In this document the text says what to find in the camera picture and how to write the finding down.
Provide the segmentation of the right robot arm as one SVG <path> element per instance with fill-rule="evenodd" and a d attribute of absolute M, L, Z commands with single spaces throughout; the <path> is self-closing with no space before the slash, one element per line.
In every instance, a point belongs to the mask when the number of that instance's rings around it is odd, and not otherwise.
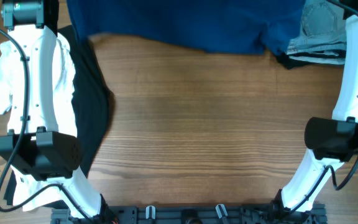
<path fill-rule="evenodd" d="M 270 219 L 307 215 L 328 180 L 342 190 L 358 170 L 358 1 L 332 1 L 344 10 L 346 57 L 339 98 L 330 119 L 313 117 L 305 128 L 306 152 L 295 175 L 272 203 Z"/>

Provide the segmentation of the blue polo shirt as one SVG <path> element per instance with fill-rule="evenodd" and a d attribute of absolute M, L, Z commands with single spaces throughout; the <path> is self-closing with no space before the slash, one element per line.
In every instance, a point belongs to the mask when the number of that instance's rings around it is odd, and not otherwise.
<path fill-rule="evenodd" d="M 79 39 L 138 35 L 211 53 L 275 54 L 298 37 L 301 0 L 72 0 Z"/>

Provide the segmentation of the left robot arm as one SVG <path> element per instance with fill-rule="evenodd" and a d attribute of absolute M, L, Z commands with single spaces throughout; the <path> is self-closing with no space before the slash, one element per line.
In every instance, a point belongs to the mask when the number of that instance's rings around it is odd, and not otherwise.
<path fill-rule="evenodd" d="M 79 141 L 58 130 L 52 81 L 58 10 L 57 1 L 2 2 L 1 32 L 24 71 L 14 81 L 8 131 L 0 136 L 0 156 L 17 177 L 11 210 L 33 210 L 61 200 L 73 223 L 117 223 L 80 168 Z"/>

